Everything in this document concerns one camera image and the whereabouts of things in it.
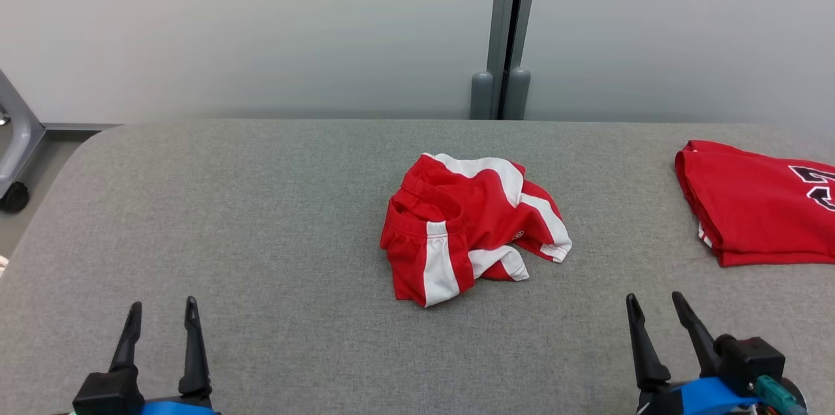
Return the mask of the left gripper blue tape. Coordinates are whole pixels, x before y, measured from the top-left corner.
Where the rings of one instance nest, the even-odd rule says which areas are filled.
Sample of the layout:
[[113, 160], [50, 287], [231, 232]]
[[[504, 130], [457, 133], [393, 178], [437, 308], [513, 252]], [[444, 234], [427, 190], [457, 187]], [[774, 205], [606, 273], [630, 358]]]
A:
[[[205, 349], [196, 298], [186, 299], [184, 327], [186, 350], [184, 375], [179, 380], [181, 396], [149, 399], [144, 402], [140, 415], [220, 415], [212, 406], [211, 375]], [[116, 350], [110, 364], [110, 372], [136, 369], [135, 349], [141, 336], [142, 303], [130, 306]]]

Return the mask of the right gripper blue tape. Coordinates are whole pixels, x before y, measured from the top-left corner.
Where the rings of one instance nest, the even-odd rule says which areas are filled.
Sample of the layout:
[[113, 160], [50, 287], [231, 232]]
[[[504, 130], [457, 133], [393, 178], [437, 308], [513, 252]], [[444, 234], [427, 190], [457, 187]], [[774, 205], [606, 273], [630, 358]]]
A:
[[669, 384], [671, 374], [658, 358], [645, 314], [634, 293], [626, 296], [630, 344], [639, 394], [636, 415], [752, 415], [761, 402], [758, 396], [739, 396], [718, 375], [720, 359], [714, 338], [680, 291], [672, 293], [680, 325], [691, 338], [700, 367], [700, 378]]

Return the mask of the red jersey with number print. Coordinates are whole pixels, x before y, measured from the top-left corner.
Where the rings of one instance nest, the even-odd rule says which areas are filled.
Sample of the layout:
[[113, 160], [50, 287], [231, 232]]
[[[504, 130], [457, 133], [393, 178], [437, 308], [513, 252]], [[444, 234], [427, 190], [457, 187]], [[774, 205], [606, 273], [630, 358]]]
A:
[[835, 264], [835, 166], [692, 140], [674, 167], [720, 266]]

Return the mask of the red and white shorts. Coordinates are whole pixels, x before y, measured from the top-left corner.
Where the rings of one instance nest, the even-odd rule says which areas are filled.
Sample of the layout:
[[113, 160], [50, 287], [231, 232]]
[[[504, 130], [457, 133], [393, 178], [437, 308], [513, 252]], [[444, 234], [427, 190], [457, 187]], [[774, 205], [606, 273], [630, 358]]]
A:
[[501, 157], [423, 153], [387, 203], [380, 248], [397, 300], [429, 307], [478, 279], [528, 279], [521, 251], [561, 263], [573, 247], [554, 198]]

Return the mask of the grey metal frame with caster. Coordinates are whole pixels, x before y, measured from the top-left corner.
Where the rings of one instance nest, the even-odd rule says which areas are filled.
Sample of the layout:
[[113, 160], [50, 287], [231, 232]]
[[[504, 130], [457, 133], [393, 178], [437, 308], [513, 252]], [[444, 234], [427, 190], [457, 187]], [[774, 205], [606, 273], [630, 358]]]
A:
[[0, 69], [0, 119], [12, 129], [0, 152], [0, 213], [18, 213], [29, 204], [29, 188], [18, 180], [47, 132], [102, 132], [116, 124], [42, 123]]

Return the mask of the grey partition post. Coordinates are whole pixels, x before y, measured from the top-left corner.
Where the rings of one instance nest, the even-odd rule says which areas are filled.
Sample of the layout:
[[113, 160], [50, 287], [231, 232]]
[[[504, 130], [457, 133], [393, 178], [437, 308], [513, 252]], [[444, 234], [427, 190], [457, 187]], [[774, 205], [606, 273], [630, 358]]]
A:
[[533, 0], [493, 0], [486, 69], [472, 76], [469, 117], [523, 120], [531, 72], [522, 67]]

